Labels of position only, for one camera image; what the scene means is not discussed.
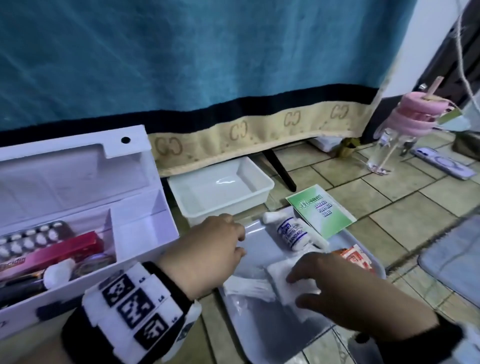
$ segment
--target plastic tray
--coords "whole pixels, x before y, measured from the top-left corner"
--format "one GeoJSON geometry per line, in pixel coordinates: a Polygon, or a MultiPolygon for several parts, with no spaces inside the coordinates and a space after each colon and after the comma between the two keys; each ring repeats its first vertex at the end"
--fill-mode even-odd
{"type": "MultiPolygon", "coordinates": [[[[263,272],[258,267],[267,267],[292,255],[273,227],[257,220],[245,228],[246,239],[239,246],[248,253],[234,274],[245,277],[248,271],[263,272]]],[[[348,231],[343,230],[328,241],[332,250],[358,244],[372,260],[376,274],[386,278],[382,264],[348,231]]],[[[243,351],[253,364],[283,364],[333,325],[321,315],[301,323],[279,301],[267,303],[250,297],[225,296],[223,289],[219,290],[243,351]]]]}
{"type": "Polygon", "coordinates": [[[169,177],[168,184],[190,226],[261,205],[275,185],[248,157],[169,177]]]}

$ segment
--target phone case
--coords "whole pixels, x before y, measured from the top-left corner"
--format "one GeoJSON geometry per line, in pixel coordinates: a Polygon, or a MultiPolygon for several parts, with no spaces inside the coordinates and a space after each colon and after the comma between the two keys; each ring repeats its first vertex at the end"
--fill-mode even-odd
{"type": "Polygon", "coordinates": [[[477,173],[466,165],[457,162],[449,157],[442,156],[435,149],[422,147],[416,148],[411,153],[425,162],[437,167],[445,173],[460,180],[468,180],[477,173]]]}

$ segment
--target wrist-mounted tracker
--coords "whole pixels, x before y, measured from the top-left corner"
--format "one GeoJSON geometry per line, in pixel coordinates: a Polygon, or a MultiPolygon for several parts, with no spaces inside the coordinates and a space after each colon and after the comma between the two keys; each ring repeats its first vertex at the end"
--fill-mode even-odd
{"type": "Polygon", "coordinates": [[[201,312],[154,263],[136,263],[85,291],[62,343],[75,364],[166,362],[201,312]]]}

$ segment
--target beige patterned trim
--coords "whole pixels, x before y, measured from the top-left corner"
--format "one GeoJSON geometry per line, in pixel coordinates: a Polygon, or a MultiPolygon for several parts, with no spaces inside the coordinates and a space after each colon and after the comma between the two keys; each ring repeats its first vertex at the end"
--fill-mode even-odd
{"type": "Polygon", "coordinates": [[[158,173],[161,177],[185,173],[318,136],[358,137],[378,106],[390,76],[391,71],[370,105],[324,101],[268,116],[245,116],[190,134],[150,134],[158,173]]]}

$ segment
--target first aid guide booklet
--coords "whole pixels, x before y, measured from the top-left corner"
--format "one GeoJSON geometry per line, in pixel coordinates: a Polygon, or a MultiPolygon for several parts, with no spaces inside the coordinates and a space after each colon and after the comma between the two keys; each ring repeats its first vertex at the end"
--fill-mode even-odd
{"type": "Polygon", "coordinates": [[[287,197],[287,201],[325,239],[357,221],[317,184],[287,197]]]}

